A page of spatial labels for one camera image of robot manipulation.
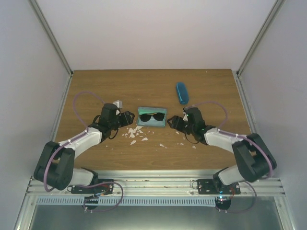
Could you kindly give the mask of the black round sunglasses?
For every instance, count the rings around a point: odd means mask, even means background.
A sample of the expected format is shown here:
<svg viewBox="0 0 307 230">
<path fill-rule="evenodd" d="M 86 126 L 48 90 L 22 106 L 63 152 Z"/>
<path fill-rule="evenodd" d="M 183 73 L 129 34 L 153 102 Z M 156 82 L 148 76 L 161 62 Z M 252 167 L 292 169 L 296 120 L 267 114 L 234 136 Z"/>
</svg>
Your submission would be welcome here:
<svg viewBox="0 0 307 230">
<path fill-rule="evenodd" d="M 140 120 L 142 122 L 148 122 L 153 118 L 156 121 L 163 121 L 165 117 L 165 114 L 163 113 L 148 113 L 148 114 L 141 114 L 140 115 Z"/>
</svg>

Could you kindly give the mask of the grey-blue glasses case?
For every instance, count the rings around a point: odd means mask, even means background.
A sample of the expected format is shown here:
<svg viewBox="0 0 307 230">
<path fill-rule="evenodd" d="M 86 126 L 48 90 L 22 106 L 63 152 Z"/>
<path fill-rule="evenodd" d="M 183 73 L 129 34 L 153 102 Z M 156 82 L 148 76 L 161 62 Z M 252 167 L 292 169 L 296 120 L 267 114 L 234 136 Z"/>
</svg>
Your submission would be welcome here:
<svg viewBox="0 0 307 230">
<path fill-rule="evenodd" d="M 167 109 L 138 107 L 137 124 L 144 127 L 165 127 Z"/>
</svg>

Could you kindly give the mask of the blue translucent glasses case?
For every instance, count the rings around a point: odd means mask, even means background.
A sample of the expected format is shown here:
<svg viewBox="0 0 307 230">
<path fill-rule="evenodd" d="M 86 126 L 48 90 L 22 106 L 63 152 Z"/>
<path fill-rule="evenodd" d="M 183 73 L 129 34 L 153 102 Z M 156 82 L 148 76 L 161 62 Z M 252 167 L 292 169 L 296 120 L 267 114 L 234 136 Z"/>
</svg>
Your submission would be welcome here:
<svg viewBox="0 0 307 230">
<path fill-rule="evenodd" d="M 178 96 L 179 103 L 186 105 L 189 103 L 189 94 L 186 85 L 183 82 L 176 83 L 176 92 Z"/>
</svg>

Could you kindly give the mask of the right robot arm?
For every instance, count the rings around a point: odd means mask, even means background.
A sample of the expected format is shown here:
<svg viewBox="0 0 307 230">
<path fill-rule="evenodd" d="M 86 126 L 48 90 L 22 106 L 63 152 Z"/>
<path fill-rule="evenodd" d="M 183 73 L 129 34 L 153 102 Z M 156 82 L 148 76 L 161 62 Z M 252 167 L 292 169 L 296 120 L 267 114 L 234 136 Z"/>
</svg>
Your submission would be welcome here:
<svg viewBox="0 0 307 230">
<path fill-rule="evenodd" d="M 218 194 L 242 181 L 270 178 L 277 167 L 275 158 L 259 134 L 239 135 L 208 125 L 197 107 L 185 109 L 183 117 L 175 115 L 167 123 L 178 132 L 192 135 L 197 143 L 218 147 L 234 155 L 236 165 L 213 175 L 213 190 Z"/>
</svg>

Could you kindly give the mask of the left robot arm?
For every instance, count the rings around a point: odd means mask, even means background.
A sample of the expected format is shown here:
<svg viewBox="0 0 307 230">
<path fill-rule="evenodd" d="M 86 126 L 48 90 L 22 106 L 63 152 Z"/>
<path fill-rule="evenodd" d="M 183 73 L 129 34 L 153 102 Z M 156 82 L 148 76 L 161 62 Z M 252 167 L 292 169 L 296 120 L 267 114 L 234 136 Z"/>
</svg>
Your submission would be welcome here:
<svg viewBox="0 0 307 230">
<path fill-rule="evenodd" d="M 89 194 L 95 193 L 99 182 L 94 179 L 94 172 L 76 169 L 75 159 L 106 139 L 113 139 L 111 133 L 131 125 L 134 118 L 134 113 L 130 111 L 121 112 L 119 103 L 105 104 L 101 114 L 93 119 L 85 131 L 62 142 L 50 141 L 45 144 L 34 171 L 34 178 L 43 183 L 47 192 L 76 185 Z"/>
</svg>

